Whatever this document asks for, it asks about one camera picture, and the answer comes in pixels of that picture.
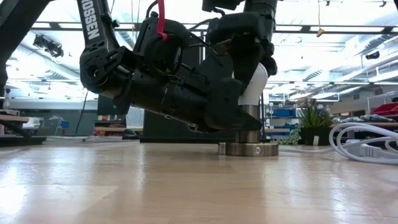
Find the coiled cable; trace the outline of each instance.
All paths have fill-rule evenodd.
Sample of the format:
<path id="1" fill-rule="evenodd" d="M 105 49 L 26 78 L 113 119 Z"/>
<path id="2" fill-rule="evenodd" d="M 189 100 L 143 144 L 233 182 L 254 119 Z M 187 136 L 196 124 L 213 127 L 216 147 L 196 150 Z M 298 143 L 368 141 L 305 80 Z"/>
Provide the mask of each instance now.
<path id="1" fill-rule="evenodd" d="M 334 133 L 339 130 L 340 133 L 337 135 L 336 143 L 333 141 Z M 354 143 L 348 143 L 342 145 L 341 137 L 348 131 L 370 131 L 384 135 L 386 137 L 367 139 Z M 383 151 L 380 147 L 368 146 L 367 143 L 384 141 L 388 151 Z M 369 124 L 361 123 L 344 123 L 335 126 L 329 133 L 330 148 L 320 150 L 299 150 L 299 149 L 280 149 L 280 152 L 301 152 L 301 153 L 325 153 L 336 151 L 338 154 L 355 161 L 370 162 L 375 164 L 387 164 L 387 165 L 398 165 L 398 151 L 392 148 L 389 143 L 392 141 L 398 141 L 398 133 L 388 131 L 383 128 L 375 127 Z"/>

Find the red object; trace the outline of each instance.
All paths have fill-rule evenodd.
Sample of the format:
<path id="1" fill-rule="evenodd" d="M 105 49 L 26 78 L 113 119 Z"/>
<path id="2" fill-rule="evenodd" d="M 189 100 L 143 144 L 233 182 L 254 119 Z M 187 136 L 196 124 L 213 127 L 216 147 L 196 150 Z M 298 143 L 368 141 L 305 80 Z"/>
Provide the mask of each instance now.
<path id="1" fill-rule="evenodd" d="M 163 37 L 163 41 L 167 40 L 167 34 L 163 33 L 165 20 L 165 9 L 164 9 L 164 0 L 157 0 L 157 4 L 159 6 L 159 20 L 157 22 L 156 31 Z"/>
<path id="2" fill-rule="evenodd" d="M 398 103 L 388 103 L 381 105 L 374 109 L 371 114 L 378 114 L 379 116 L 397 115 L 398 116 Z"/>

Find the ceiling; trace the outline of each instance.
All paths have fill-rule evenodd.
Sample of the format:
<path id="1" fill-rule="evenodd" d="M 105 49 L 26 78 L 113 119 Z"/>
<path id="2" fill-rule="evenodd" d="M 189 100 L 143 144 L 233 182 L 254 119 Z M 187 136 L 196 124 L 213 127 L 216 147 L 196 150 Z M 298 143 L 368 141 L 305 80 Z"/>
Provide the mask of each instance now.
<path id="1" fill-rule="evenodd" d="M 153 0 L 108 0 L 109 8 L 113 6 L 113 17 L 120 22 L 141 22 L 148 5 Z M 340 0 L 330 1 L 326 6 L 326 1 L 320 1 L 318 11 L 317 0 L 285 0 L 279 1 L 277 6 L 277 24 L 310 24 L 321 26 L 325 25 L 355 25 L 355 26 L 396 26 L 398 24 L 397 9 L 392 1 L 386 1 L 384 7 L 380 7 L 382 1 L 367 0 Z M 209 17 L 219 17 L 219 14 L 203 12 L 201 10 L 201 0 L 165 0 L 166 18 L 179 21 L 181 23 L 197 23 Z M 235 12 L 243 10 L 243 4 L 238 6 Z M 73 0 L 52 1 L 45 11 L 41 14 L 38 21 L 43 22 L 79 22 L 80 17 Z M 130 37 L 135 40 L 137 33 L 128 32 Z M 49 39 L 62 44 L 65 56 L 60 59 L 52 59 L 43 50 L 38 50 L 32 45 L 35 35 L 44 35 Z M 130 47 L 119 34 L 117 39 L 121 45 Z M 396 39 L 390 37 L 387 44 L 378 45 L 371 50 L 380 50 L 381 56 L 378 60 L 364 61 L 363 55 L 358 54 L 358 49 L 364 47 L 373 36 L 353 36 L 328 34 L 317 38 L 314 34 L 274 34 L 272 42 L 275 45 L 274 58 L 279 67 L 276 76 L 270 77 L 271 81 L 334 81 L 337 79 L 347 81 L 360 78 L 359 81 L 365 82 L 369 78 L 369 73 L 380 75 L 376 69 L 353 75 L 363 67 L 371 67 L 379 63 L 380 66 L 386 64 L 384 71 L 395 74 L 392 71 L 393 58 L 396 52 Z M 10 79 L 40 79 L 41 77 L 57 77 L 52 79 L 78 79 L 79 77 L 79 57 L 85 46 L 82 32 L 78 31 L 30 31 L 21 46 L 14 52 L 8 69 Z M 349 79 L 344 79 L 345 75 L 350 75 Z M 81 84 L 67 82 L 42 83 L 27 82 L 23 83 L 11 81 L 10 85 L 16 88 L 23 88 L 18 96 L 65 96 L 83 97 L 86 93 Z M 266 93 L 272 97 L 280 98 L 281 94 L 290 93 L 290 96 L 297 97 L 297 93 L 309 96 L 317 96 L 319 93 L 329 93 L 328 89 L 333 85 L 296 85 L 296 84 L 268 84 Z M 323 98 L 336 98 L 336 94 Z"/>

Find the green plant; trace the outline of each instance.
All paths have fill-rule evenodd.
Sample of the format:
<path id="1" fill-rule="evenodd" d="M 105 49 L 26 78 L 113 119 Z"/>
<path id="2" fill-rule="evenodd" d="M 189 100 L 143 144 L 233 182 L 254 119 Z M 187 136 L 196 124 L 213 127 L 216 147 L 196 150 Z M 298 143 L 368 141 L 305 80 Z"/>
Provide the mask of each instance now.
<path id="1" fill-rule="evenodd" d="M 307 109 L 301 110 L 299 113 L 304 128 L 330 127 L 333 124 L 333 118 L 329 111 L 324 109 L 319 113 L 316 105 L 308 104 Z"/>
<path id="2" fill-rule="evenodd" d="M 273 140 L 273 141 L 271 141 L 271 143 L 297 145 L 299 143 L 299 137 L 300 137 L 302 125 L 297 124 L 295 127 L 296 127 L 296 129 L 291 130 L 291 132 L 289 133 L 289 136 L 287 138 Z"/>

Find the red strap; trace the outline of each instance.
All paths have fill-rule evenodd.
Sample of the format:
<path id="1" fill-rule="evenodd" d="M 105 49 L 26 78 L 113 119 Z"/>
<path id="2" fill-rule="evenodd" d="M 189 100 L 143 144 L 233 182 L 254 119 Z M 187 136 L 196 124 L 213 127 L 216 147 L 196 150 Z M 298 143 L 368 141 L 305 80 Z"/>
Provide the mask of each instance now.
<path id="1" fill-rule="evenodd" d="M 167 34 L 163 33 L 163 28 L 165 24 L 165 10 L 164 10 L 164 0 L 157 0 L 159 6 L 159 20 L 157 22 L 156 31 L 163 37 L 163 40 L 167 40 Z"/>

